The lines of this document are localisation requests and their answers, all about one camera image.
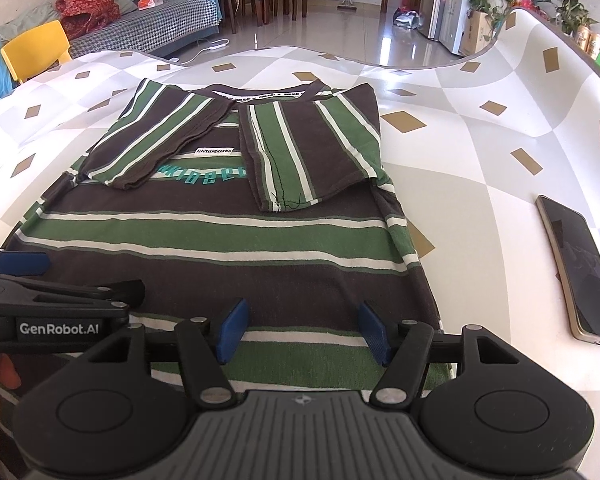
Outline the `green brown striped t-shirt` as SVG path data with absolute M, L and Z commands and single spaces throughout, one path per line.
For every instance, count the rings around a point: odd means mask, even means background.
M 440 323 L 380 144 L 369 84 L 145 79 L 4 246 L 45 252 L 51 282 L 141 281 L 132 315 L 154 330 L 246 300 L 224 368 L 237 390 L 370 390 L 382 369 L 358 332 L 361 304 Z

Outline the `gold smartphone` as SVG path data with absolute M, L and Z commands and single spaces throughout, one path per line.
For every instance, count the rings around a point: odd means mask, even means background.
M 600 251 L 585 218 L 540 195 L 535 205 L 554 256 L 572 336 L 600 346 Z

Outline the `checkered diamond pattern tablecloth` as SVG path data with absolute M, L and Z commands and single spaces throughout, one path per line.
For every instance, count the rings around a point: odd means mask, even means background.
M 194 64 L 107 51 L 0 101 L 0 246 L 29 206 L 150 78 L 193 89 L 370 84 L 396 185 L 443 327 L 486 326 L 582 393 L 595 436 L 581 470 L 600 479 L 600 347 L 574 339 L 535 200 L 585 216 L 600 248 L 600 73 L 530 13 L 486 50 L 442 66 L 390 67 L 287 44 Z

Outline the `yellow plastic chair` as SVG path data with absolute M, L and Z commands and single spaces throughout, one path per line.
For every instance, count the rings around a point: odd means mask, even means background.
M 72 60 L 61 22 L 51 21 L 23 32 L 1 48 L 1 56 L 14 81 L 23 84 L 55 63 Z

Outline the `red patterned cloth bundle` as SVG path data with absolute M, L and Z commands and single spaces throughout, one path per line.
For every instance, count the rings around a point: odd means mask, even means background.
M 70 41 L 121 18 L 120 8 L 114 0 L 56 0 L 55 9 Z

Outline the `checkered sofa bed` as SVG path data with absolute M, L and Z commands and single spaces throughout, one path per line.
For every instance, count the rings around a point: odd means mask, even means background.
M 73 58 L 102 51 L 166 56 L 216 34 L 220 23 L 212 0 L 169 0 L 71 40 L 69 52 Z

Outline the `orange snack packet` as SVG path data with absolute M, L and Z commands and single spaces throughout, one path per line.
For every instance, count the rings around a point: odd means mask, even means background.
M 138 0 L 136 5 L 138 10 L 148 10 L 156 6 L 162 6 L 163 0 Z

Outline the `cardboard box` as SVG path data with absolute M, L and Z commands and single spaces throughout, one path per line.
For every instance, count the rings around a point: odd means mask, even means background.
M 460 53 L 468 56 L 483 50 L 491 41 L 493 29 L 489 15 L 479 11 L 470 11 L 466 20 Z

